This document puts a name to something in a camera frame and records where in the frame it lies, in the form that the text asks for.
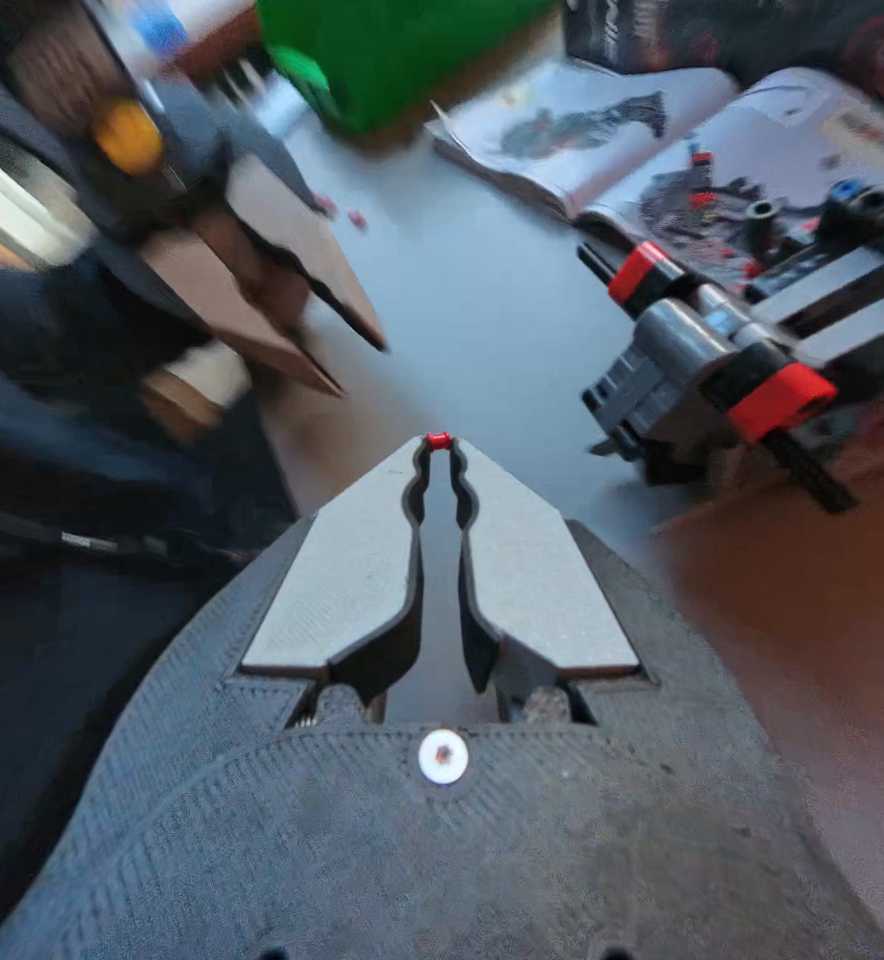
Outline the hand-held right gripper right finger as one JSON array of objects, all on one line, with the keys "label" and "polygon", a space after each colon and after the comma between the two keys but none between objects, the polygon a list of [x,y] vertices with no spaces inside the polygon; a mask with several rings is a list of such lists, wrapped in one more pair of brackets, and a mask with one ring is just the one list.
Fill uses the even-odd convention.
[{"label": "hand-held right gripper right finger", "polygon": [[477,692],[635,674],[639,657],[563,515],[470,442],[450,447],[465,663]]}]

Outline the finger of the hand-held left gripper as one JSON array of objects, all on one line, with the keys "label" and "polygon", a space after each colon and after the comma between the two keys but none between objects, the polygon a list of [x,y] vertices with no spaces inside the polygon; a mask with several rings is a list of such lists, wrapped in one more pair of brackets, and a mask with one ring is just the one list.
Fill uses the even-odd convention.
[{"label": "finger of the hand-held left gripper", "polygon": [[304,342],[306,282],[282,278],[281,314],[265,312],[255,294],[195,233],[169,231],[142,247],[143,263],[180,299],[197,323],[245,359],[339,399],[344,389]]},{"label": "finger of the hand-held left gripper", "polygon": [[233,162],[226,204],[256,246],[291,267],[312,293],[370,346],[387,352],[376,309],[323,212],[305,203],[259,157]]}]

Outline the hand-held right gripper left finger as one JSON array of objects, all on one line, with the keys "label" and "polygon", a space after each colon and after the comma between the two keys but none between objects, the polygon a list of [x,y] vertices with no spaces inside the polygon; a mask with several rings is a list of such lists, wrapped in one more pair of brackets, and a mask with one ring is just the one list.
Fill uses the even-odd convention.
[{"label": "hand-held right gripper left finger", "polygon": [[412,438],[315,513],[242,672],[349,686],[369,705],[411,669],[430,459],[427,438]]}]

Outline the black grey lego truck model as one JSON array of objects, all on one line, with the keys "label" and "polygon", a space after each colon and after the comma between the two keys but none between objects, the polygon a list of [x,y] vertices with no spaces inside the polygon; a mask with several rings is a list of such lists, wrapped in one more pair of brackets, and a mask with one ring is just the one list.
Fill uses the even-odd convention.
[{"label": "black grey lego truck model", "polygon": [[661,242],[616,261],[578,250],[633,324],[581,395],[603,434],[592,454],[649,486],[778,471],[848,512],[832,464],[884,450],[884,186],[848,177],[796,209],[742,177],[711,185],[712,160],[695,153],[644,198]]}]

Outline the black lego axle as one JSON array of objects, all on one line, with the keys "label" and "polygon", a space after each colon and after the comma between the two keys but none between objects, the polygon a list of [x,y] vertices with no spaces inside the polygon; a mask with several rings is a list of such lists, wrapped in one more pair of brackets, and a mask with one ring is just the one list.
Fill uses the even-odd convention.
[{"label": "black lego axle", "polygon": [[[612,262],[590,241],[577,255],[607,293],[628,258]],[[592,454],[636,463],[648,485],[664,486],[703,479],[714,450],[759,448],[826,513],[854,509],[849,489],[792,434],[835,401],[835,386],[753,319],[744,299],[667,257],[628,309],[610,299],[632,334],[581,394],[604,436]]]}]

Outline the person's left forearm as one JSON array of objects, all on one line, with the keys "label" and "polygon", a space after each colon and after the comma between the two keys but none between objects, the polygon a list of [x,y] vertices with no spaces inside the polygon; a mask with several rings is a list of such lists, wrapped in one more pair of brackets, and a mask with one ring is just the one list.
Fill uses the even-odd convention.
[{"label": "person's left forearm", "polygon": [[208,338],[133,265],[99,242],[57,267],[0,266],[0,371],[60,412],[182,454],[149,414],[142,381]]}]

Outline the black toy set box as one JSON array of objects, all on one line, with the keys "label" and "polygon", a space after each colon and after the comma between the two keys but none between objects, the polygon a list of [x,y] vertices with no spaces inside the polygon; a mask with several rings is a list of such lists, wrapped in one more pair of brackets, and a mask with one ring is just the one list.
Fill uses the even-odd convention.
[{"label": "black toy set box", "polygon": [[820,69],[884,101],[884,1],[567,1],[567,54],[621,74],[688,67],[744,87]]}]

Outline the person's left hand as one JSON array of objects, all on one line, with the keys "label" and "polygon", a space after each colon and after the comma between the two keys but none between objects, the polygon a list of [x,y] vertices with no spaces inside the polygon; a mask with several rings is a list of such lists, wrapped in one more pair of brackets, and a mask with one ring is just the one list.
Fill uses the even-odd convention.
[{"label": "person's left hand", "polygon": [[167,369],[145,378],[140,394],[148,415],[169,438],[183,446],[193,446],[198,436],[223,423],[220,407]]}]

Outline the green plastic bin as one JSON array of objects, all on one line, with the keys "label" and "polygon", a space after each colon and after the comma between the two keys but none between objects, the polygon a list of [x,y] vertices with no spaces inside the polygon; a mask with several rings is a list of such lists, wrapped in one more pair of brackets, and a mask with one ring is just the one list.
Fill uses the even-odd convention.
[{"label": "green plastic bin", "polygon": [[328,126],[388,126],[459,66],[552,7],[548,1],[258,1],[262,40]]}]

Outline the open instruction booklet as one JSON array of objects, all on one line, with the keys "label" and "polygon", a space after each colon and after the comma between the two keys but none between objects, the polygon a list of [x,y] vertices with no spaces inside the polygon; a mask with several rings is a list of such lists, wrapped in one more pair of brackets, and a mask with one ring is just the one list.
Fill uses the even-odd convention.
[{"label": "open instruction booklet", "polygon": [[427,129],[500,188],[583,230],[652,240],[735,290],[751,204],[790,231],[844,179],[884,188],[884,106],[808,68],[741,91],[711,68],[622,76],[550,59]]}]

